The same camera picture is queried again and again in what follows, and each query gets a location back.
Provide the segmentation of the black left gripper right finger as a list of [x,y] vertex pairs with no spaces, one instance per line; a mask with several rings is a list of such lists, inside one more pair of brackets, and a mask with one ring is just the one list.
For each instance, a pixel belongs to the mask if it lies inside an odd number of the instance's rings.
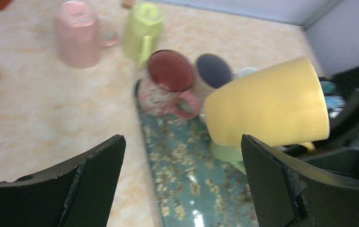
[[261,227],[359,227],[359,180],[277,151],[251,135],[243,162]]

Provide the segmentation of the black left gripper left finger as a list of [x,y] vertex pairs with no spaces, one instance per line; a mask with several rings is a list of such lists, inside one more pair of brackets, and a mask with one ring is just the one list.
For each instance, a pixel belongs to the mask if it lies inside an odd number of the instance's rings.
[[115,135],[80,155],[0,182],[0,227],[104,227],[126,141]]

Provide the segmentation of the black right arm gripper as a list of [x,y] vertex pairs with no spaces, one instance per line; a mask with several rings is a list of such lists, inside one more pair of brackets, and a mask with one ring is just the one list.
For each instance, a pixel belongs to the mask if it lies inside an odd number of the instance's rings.
[[[330,119],[330,135],[315,142],[317,148],[329,145],[359,123],[359,88],[353,90],[342,111]],[[359,180],[359,131],[345,136],[339,147],[308,152],[302,145],[287,148],[287,154],[320,169]]]

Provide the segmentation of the light green upside-down mug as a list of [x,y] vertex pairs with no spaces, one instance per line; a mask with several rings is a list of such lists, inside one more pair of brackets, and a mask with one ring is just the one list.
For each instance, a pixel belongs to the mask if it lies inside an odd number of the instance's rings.
[[215,159],[229,163],[239,172],[246,174],[240,147],[222,146],[211,140],[209,149]]

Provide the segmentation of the yellow mug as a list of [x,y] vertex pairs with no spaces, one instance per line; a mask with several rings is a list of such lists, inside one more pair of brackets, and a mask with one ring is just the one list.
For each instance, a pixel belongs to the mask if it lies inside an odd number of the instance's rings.
[[204,112],[211,139],[222,146],[239,147],[243,135],[276,147],[330,134],[324,93],[307,57],[225,84],[206,97]]

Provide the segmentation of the white and blue mug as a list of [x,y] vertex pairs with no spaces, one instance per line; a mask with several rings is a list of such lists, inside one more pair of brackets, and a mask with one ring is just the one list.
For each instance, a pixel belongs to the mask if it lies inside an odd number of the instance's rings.
[[258,69],[252,68],[252,67],[243,68],[238,73],[235,74],[235,78],[238,79],[238,78],[247,76],[247,75],[249,75],[251,73],[254,73],[255,71],[258,71]]

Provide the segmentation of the pink upside-down mug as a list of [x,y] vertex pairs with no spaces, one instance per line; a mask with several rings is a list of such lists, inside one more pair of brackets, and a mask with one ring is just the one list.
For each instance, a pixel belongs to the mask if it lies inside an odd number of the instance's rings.
[[201,108],[198,96],[191,91],[194,83],[193,67],[185,56],[174,50],[156,51],[139,80],[138,105],[152,116],[174,114],[192,119]]

